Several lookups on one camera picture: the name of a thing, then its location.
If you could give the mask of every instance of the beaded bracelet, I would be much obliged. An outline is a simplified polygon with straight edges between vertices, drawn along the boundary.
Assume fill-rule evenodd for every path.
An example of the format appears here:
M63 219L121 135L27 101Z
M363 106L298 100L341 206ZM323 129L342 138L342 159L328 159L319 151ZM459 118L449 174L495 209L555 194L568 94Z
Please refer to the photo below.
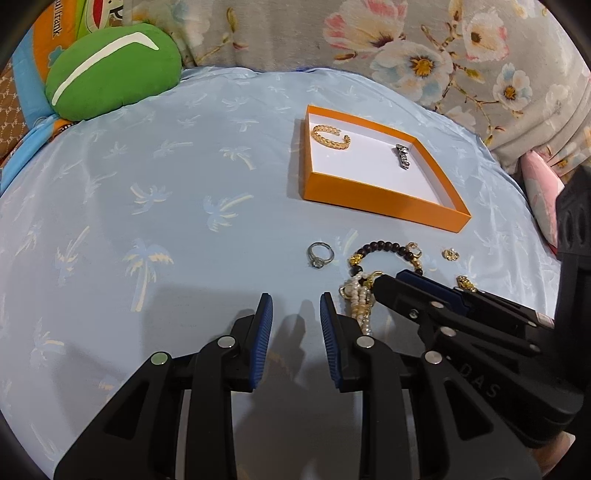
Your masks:
M364 273L363 268L359 264L367 254L378 250L397 253L407 262L411 263L414 267L415 273L418 275L423 274L423 266L419 260L423 252L414 242L410 242L406 247L397 243L384 242L383 240L380 240L379 242L371 242L370 244L364 245L357 250L355 254L349 257L352 278L348 280L339 291L345 300L351 302L351 316L359 323L363 335L372 334L371 326L369 324L371 307L375 303L372 287L374 286L375 279L380 275L383 275L383 272L377 271L367 274Z
M370 244L365 244L363 247L357 250L357 252L354 255L349 257L349 265L351 266L351 276L354 277L356 274L363 271L363 268L361 268L361 265L359 264L366 257L367 254L380 250L397 253L407 262L410 262L410 264L414 267L414 272L416 274L423 274L423 266L421 265L421 261L419 260L423 252L415 242L410 242L406 247L403 247L397 243L384 242L383 240L380 240L379 242L371 242Z

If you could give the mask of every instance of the blue cloth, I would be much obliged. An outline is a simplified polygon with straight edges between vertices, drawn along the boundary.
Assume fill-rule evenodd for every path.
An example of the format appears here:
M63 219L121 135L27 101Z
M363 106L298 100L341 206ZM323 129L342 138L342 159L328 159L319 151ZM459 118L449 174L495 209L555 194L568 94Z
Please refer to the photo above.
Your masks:
M17 148L14 155L8 160L2 169L2 178L0 179L0 195L3 194L10 183L24 168L24 166L33 158L35 153L45 145L53 133L53 125L58 119L57 115L52 115L43 122L37 124L32 130L22 138L22 144Z
M418 137L466 202L455 234L307 202L299 194L306 106ZM451 120L350 73L204 68L169 92L81 122L44 147L0 198L0 408L52 474L76 436L155 351L196 352L262 292L274 299L268 365L233 396L244 478L353 479L361 400L329 377L319 299L363 244L417 242L425 275L552 315L559 263L518 186ZM309 266L324 241L335 260ZM441 256L455 248L458 262ZM408 264L374 253L366 271ZM385 308L375 336L419 355L416 326Z
M31 129L39 119L54 113L45 97L45 84L35 65L32 28L27 31L12 55L12 71L22 114L27 127Z

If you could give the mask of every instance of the gold pendant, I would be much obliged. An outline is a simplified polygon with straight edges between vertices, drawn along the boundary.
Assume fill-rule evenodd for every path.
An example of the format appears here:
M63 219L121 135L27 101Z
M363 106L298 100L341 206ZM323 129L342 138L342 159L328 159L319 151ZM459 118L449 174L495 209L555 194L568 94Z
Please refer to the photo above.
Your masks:
M456 281L457 286L460 287L462 290L471 291L473 293L478 291L478 289L474 286L470 279L465 275L460 275L456 278Z
M455 262L456 260L460 259L460 254L456 252L453 248L448 248L444 250L442 253L443 258L449 260L450 262Z

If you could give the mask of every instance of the jewelry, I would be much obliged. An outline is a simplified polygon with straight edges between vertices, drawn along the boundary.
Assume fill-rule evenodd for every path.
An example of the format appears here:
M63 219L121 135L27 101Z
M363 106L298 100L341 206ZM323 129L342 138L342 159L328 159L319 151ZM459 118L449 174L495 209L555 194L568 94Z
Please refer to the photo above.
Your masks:
M339 289L341 296L351 302L351 316L357 320L363 335L372 334L369 315L371 314L371 307L375 304L375 297L371 288L374 280L383 274L383 272L379 271L372 274L359 272Z
M312 249L314 247L326 248L329 251L329 257L328 258L320 258L317 255L314 255L314 252L312 251ZM332 250L332 247L329 244L325 244L324 242L314 242L313 244L311 244L308 247L307 252L308 252L308 258L310 259L310 264L314 268L322 268L325 265L328 265L330 262L332 262L335 259L334 250Z
M453 248L448 248L441 252L443 258L449 260L450 262L455 262L456 260L460 259L460 254L456 252Z
M312 129L312 138L316 140L319 144L324 145L325 147L334 148L335 150L346 150L349 148L349 144L351 143L351 139L348 135L343 137L343 142L335 142L333 140L329 140L328 138L324 138L323 136L319 135L318 132L326 132L328 134L333 135L340 135L340 130L335 127L329 127L328 125L316 125Z
M397 253L413 265L415 273L418 275L423 274L423 267L419 260L423 252L414 242L409 243L406 247L402 247L397 243L384 242L383 240L380 240L379 242L371 242L370 244L364 245L357 250L355 254L349 257L352 278L345 282L345 285L339 289L339 293L344 299L350 300L351 316L357 320L363 335L372 334L369 322L371 308L375 304L372 288L375 279L384 273L375 271L371 274L367 274L359 264L368 253L375 252L376 250Z
M459 277L456 278L456 281L457 281L457 286L460 287L462 290L471 291L473 293L476 293L478 291L478 289L475 287L475 285L465 275L460 275Z
M351 265L351 276L356 275L359 272L363 271L361 268L361 261L365 258L367 254L371 252L375 252L376 250L384 250L386 252L393 252L397 253L399 256L403 257L407 262L410 262L414 267L414 272L422 275L423 274L423 266L421 265L421 255L423 254L422 250L418 247L415 242L410 242L406 247L402 247L400 244L392 243L392 242L384 242L380 240L379 242L371 242L370 244L366 244L361 247L357 252L349 257L349 265Z
M410 167L410 162L408 161L410 150L404 145L396 145L396 150L398 150L398 158L400 158L400 167L408 170Z

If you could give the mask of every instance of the gold bracelet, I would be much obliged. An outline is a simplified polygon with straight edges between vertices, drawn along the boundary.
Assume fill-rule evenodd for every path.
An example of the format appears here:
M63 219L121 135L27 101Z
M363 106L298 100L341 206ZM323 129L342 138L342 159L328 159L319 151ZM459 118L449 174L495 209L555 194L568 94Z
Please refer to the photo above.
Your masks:
M328 134L333 135L340 135L340 130L335 127L329 127L328 125L316 125L312 129L312 138L316 140L319 144L324 145L325 147L334 148L335 150L346 150L349 148L349 144L351 143L351 139L348 135L343 137L343 142L335 142L333 140L329 140L328 138L324 138L320 136L317 132L326 132Z

